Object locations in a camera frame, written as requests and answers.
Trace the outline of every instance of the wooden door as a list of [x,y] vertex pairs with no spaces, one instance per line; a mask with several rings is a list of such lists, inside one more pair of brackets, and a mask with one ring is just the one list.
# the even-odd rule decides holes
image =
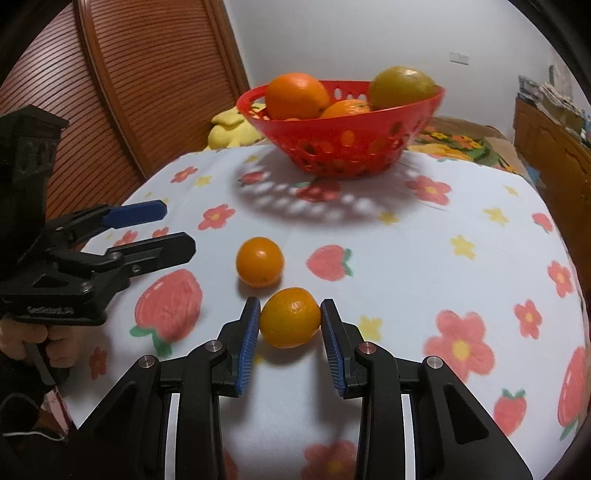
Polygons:
[[97,203],[121,203],[144,181],[96,93],[72,5],[33,41],[0,87],[0,112],[26,103],[70,122],[49,182],[49,218]]
[[118,204],[248,89],[223,0],[74,0],[0,87],[66,118],[47,216]]

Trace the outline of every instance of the yellow cloth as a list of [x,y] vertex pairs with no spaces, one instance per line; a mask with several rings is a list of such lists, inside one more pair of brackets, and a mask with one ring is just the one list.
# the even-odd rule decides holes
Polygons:
[[[264,103],[253,103],[255,112],[265,108]],[[244,118],[236,107],[219,113],[212,119],[215,126],[209,132],[205,150],[247,147],[264,137]]]

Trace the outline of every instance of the strawberry print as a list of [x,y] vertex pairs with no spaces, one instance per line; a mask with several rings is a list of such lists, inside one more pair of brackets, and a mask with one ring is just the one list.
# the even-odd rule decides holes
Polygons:
[[250,173],[245,173],[238,182],[240,183],[241,187],[246,185],[254,185],[255,183],[259,183],[261,180],[265,178],[267,172],[265,171],[252,171]]
[[113,244],[113,247],[120,247],[121,245],[130,244],[131,242],[135,241],[137,236],[138,236],[138,232],[135,232],[133,230],[127,230],[123,234],[123,236]]
[[193,274],[184,268],[159,278],[135,305],[134,337],[152,336],[159,356],[172,354],[170,344],[185,338],[197,323],[203,293]]
[[548,275],[556,283],[556,293],[563,299],[567,293],[573,292],[573,284],[570,281],[570,271],[554,260],[548,267]]
[[99,375],[107,373],[107,352],[100,346],[95,347],[95,351],[88,359],[88,366],[90,367],[90,378],[96,380]]
[[220,229],[226,226],[226,220],[236,213],[233,208],[228,208],[228,204],[224,203],[215,208],[206,210],[203,214],[203,222],[201,222],[197,230],[207,230],[208,228]]
[[543,213],[534,213],[531,217],[534,220],[534,223],[540,225],[546,233],[550,233],[554,230],[554,226],[547,215]]
[[322,280],[342,280],[346,276],[353,276],[353,271],[347,265],[351,255],[352,252],[348,248],[325,245],[314,251],[306,261],[306,267]]
[[560,390],[558,423],[564,427],[560,440],[565,439],[575,427],[578,415],[584,406],[586,363],[585,348],[580,346],[573,352]]
[[519,332],[522,337],[532,337],[534,340],[540,338],[540,329],[542,324],[542,315],[535,308],[534,302],[527,300],[523,305],[513,307],[515,316],[519,320]]
[[308,462],[301,470],[302,480],[353,480],[355,445],[339,440],[332,445],[314,444],[304,449]]
[[525,390],[519,390],[515,395],[506,388],[495,403],[493,419],[506,436],[516,431],[525,417],[527,402]]
[[184,170],[178,171],[174,174],[170,183],[181,183],[189,177],[189,175],[193,175],[198,169],[195,167],[187,167]]
[[449,198],[446,193],[449,193],[452,188],[440,181],[434,181],[425,175],[419,175],[415,180],[410,180],[405,185],[414,190],[414,196],[424,202],[437,203],[438,205],[447,205]]
[[152,233],[152,238],[158,238],[159,236],[166,236],[166,235],[168,235],[169,230],[170,230],[170,228],[167,226],[165,226],[164,228],[161,228],[160,230],[155,230],[154,233]]
[[340,197],[339,182],[318,177],[312,182],[298,183],[295,196],[307,202],[330,202]]
[[435,319],[439,337],[431,337],[423,346],[425,355],[442,358],[460,380],[470,372],[488,375],[495,366],[495,355],[484,342],[486,327],[480,315],[469,312],[462,319],[451,310],[443,310]]

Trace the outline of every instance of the orange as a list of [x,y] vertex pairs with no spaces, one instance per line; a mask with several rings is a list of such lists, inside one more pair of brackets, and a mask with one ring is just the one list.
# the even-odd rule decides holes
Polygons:
[[421,70],[395,66],[384,70],[369,84],[368,97],[373,110],[408,105],[437,93],[433,79]]
[[303,288],[278,291],[261,312],[263,339],[277,348],[293,348],[310,340],[320,326],[320,307]]
[[283,254],[275,242],[256,236],[242,244],[236,255],[236,271],[251,287],[268,287],[277,283],[283,272]]
[[330,105],[324,85],[307,73],[286,73],[273,80],[265,93],[267,113],[273,120],[318,118]]
[[321,118],[333,118],[336,116],[358,115],[370,112],[369,103],[365,100],[341,100],[328,107]]

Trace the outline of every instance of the wall switch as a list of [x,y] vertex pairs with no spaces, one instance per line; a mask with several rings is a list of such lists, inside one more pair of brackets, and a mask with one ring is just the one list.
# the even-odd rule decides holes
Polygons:
[[468,65],[470,63],[470,57],[468,55],[462,55],[455,51],[449,53],[449,61],[453,63],[461,63],[462,65]]

